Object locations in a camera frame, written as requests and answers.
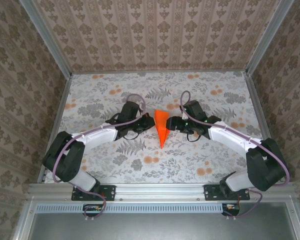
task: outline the floral mat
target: floral mat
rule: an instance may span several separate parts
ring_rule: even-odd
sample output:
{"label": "floral mat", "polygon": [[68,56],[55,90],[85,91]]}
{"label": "floral mat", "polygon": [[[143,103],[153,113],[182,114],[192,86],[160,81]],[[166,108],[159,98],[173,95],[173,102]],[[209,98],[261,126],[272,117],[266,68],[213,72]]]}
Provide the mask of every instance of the floral mat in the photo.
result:
{"label": "floral mat", "polygon": [[[242,72],[166,72],[73,75],[59,131],[79,133],[95,128],[121,111],[131,93],[146,100],[146,110],[181,116],[180,95],[191,92],[208,116],[253,137],[261,131]],[[204,137],[187,141],[170,131],[160,148],[155,127],[134,140],[107,142],[87,152],[81,168],[101,183],[205,183],[218,182],[246,167],[232,149]],[[52,183],[49,171],[45,183]]]}

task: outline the orange traffic cone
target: orange traffic cone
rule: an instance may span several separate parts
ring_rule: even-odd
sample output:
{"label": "orange traffic cone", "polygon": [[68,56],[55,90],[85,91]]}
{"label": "orange traffic cone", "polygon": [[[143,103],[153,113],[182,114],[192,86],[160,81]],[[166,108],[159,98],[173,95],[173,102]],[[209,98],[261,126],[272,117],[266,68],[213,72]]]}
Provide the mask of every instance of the orange traffic cone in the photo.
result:
{"label": "orange traffic cone", "polygon": [[170,132],[166,128],[166,123],[167,123],[168,118],[169,118],[169,112],[160,111],[160,110],[154,111],[155,127],[156,127],[156,130],[158,131],[161,148],[164,147],[165,141]]}

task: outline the purple cable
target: purple cable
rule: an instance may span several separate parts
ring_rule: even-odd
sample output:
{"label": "purple cable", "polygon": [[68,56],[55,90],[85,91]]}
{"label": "purple cable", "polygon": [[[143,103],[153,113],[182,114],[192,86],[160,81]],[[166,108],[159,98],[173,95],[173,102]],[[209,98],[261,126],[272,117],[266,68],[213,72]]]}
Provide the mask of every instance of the purple cable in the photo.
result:
{"label": "purple cable", "polygon": [[[57,167],[58,167],[58,164],[59,164],[59,162],[60,162],[60,160],[61,160],[62,155],[64,154],[64,152],[65,152],[66,149],[70,146],[71,143],[73,143],[75,140],[77,140],[77,139],[79,139],[79,138],[81,138],[81,137],[83,137],[83,136],[88,136],[89,134],[95,133],[95,132],[97,132],[97,131],[99,131],[99,130],[110,129],[110,128],[115,128],[115,127],[120,127],[120,126],[124,126],[124,125],[128,125],[128,124],[132,124],[132,123],[138,121],[138,120],[146,113],[146,101],[145,101],[145,99],[144,99],[142,96],[140,96],[139,94],[132,93],[132,94],[130,94],[130,95],[127,96],[126,100],[128,101],[128,99],[129,99],[131,96],[137,96],[137,97],[139,97],[139,98],[142,100],[142,103],[143,103],[142,108],[143,108],[143,109],[142,109],[141,114],[140,114],[137,118],[135,118],[135,119],[133,119],[133,120],[131,120],[131,121],[127,121],[127,122],[124,122],[124,123],[118,123],[118,124],[115,124],[115,125],[98,126],[98,127],[94,128],[94,129],[85,131],[85,132],[83,132],[82,134],[80,134],[80,135],[78,135],[78,136],[75,136],[75,137],[73,137],[72,139],[70,139],[70,140],[66,143],[66,145],[62,148],[62,150],[61,150],[61,152],[59,153],[58,157],[56,158],[55,164],[54,164],[54,166],[53,166],[52,179],[53,179],[53,181],[54,181],[55,183],[60,183],[60,182],[61,182],[61,180],[57,180],[57,179],[56,179],[56,171],[57,171]],[[103,200],[103,208],[102,208],[101,211],[95,216],[95,217],[99,217],[99,216],[104,212],[104,210],[105,210],[105,208],[106,208],[106,199],[105,199],[103,196],[101,196],[100,194],[98,194],[98,193],[90,192],[90,191],[85,191],[85,190],[83,190],[83,189],[82,189],[81,187],[79,187],[79,186],[76,186],[76,185],[74,185],[74,184],[72,184],[72,185],[73,185],[75,188],[79,189],[81,192],[84,192],[84,193],[90,194],[90,195],[98,196],[99,198],[101,198],[101,199]],[[88,217],[88,216],[87,216],[87,208],[84,210],[84,216],[85,216],[85,217]]]}
{"label": "purple cable", "polygon": [[228,212],[228,211],[223,211],[223,212],[226,213],[226,214],[228,214],[229,216],[231,216],[231,217],[233,217],[233,218],[241,218],[241,217],[247,215],[248,213],[250,213],[253,209],[255,209],[255,208],[259,205],[259,203],[261,202],[261,200],[262,200],[262,198],[263,198],[263,195],[262,195],[262,193],[259,192],[259,191],[254,191],[254,190],[251,190],[251,189],[249,189],[249,191],[250,191],[250,192],[253,192],[253,193],[255,193],[255,194],[259,194],[259,195],[260,195],[259,200],[255,203],[255,205],[253,205],[253,207],[251,207],[248,211],[246,211],[245,213],[243,213],[243,214],[241,214],[241,215],[238,215],[238,216],[233,216],[233,215],[232,215],[230,212]]}
{"label": "purple cable", "polygon": [[180,97],[180,107],[182,109],[182,112],[189,118],[191,119],[192,121],[198,123],[198,124],[202,124],[202,125],[207,125],[207,126],[211,126],[211,127],[217,127],[217,128],[221,128],[221,129],[225,129],[231,133],[234,133],[235,135],[239,136],[240,138],[243,138],[244,140],[247,140],[247,141],[250,141],[250,143],[253,143],[255,144],[256,146],[258,146],[259,148],[261,148],[263,151],[265,151],[267,154],[269,154],[271,157],[273,157],[279,164],[280,166],[283,168],[284,172],[285,172],[285,182],[283,183],[276,183],[274,184],[274,186],[277,186],[277,187],[283,187],[283,186],[286,186],[289,182],[290,182],[290,174],[289,174],[289,171],[287,169],[287,167],[285,166],[285,164],[280,160],[280,158],[278,158],[276,155],[274,155],[270,150],[266,149],[264,146],[262,146],[260,143],[250,139],[249,137],[246,137],[245,135],[243,135],[242,133],[240,132],[237,132],[231,128],[227,128],[223,125],[219,125],[219,124],[212,124],[212,123],[207,123],[207,122],[203,122],[203,121],[199,121],[195,118],[193,118],[192,116],[190,116],[186,111],[185,111],[185,108],[183,106],[183,103],[182,103],[182,99],[184,97],[184,94],[187,93],[189,95],[189,98],[187,100],[187,103],[190,101],[190,98],[191,98],[191,93],[188,91],[188,90],[185,90],[182,94],[181,94],[181,97]]}

